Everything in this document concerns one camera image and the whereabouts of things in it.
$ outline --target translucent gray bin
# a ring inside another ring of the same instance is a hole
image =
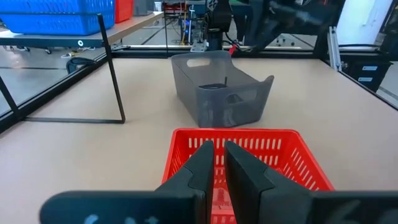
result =
[[[201,128],[227,128],[260,120],[274,76],[259,82],[232,64],[226,51],[172,58],[177,95]]]

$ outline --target bin handle cutout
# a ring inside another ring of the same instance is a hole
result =
[[[200,67],[200,66],[206,66],[210,64],[210,59],[209,58],[196,58],[196,59],[189,59],[187,61],[188,67]]]
[[[236,105],[239,103],[254,101],[257,98],[257,94],[258,94],[257,90],[236,91],[232,94],[229,94],[225,98],[225,103],[227,105]]]

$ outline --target black cabinet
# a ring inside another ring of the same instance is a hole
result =
[[[348,62],[343,71],[370,90],[377,92],[391,65],[391,62],[380,61]]]

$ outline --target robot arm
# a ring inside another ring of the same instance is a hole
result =
[[[250,5],[251,19],[247,27],[245,44],[252,46],[250,52],[258,52],[268,46],[282,33],[318,35],[331,25],[337,7],[324,5],[323,1],[306,0],[298,4],[295,0],[240,0]],[[222,49],[222,33],[231,23],[232,10],[228,0],[219,0],[209,7],[205,19],[205,38],[209,50]]]
[[[225,142],[224,158],[226,185],[235,219],[224,219],[221,223],[398,223],[397,192],[312,192],[231,141]],[[64,192],[44,203],[40,210],[40,222],[220,223],[211,218],[214,167],[214,145],[206,141],[168,181],[153,192]]]

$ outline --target red basket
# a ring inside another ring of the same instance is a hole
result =
[[[133,0],[116,0],[115,23],[126,21],[132,17]]]
[[[310,190],[333,190],[300,134],[276,129],[177,129],[173,133],[162,183],[173,176],[204,141],[213,141],[215,145],[212,224],[236,223],[225,179],[225,141],[239,144]]]

